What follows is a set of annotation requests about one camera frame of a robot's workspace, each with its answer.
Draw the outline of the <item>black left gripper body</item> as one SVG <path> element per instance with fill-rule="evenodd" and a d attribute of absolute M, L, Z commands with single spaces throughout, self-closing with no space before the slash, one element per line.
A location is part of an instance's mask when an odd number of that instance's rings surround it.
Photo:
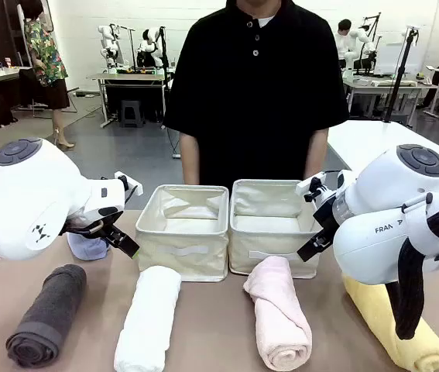
<path fill-rule="evenodd" d="M 122 244 L 126 234 L 121 231 L 115 223 L 122 216 L 123 211 L 105 216 L 101 221 L 101 228 L 94 233 L 98 238 L 102 238 L 108 244 Z"/>

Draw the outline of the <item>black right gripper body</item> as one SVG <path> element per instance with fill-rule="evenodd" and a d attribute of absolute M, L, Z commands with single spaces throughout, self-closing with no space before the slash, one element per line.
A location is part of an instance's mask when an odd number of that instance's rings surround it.
<path fill-rule="evenodd" d="M 338 222 L 333 214 L 333 204 L 336 196 L 332 195 L 325 200 L 313 214 L 314 219 L 323 229 L 325 235 L 334 235 L 338 229 Z"/>

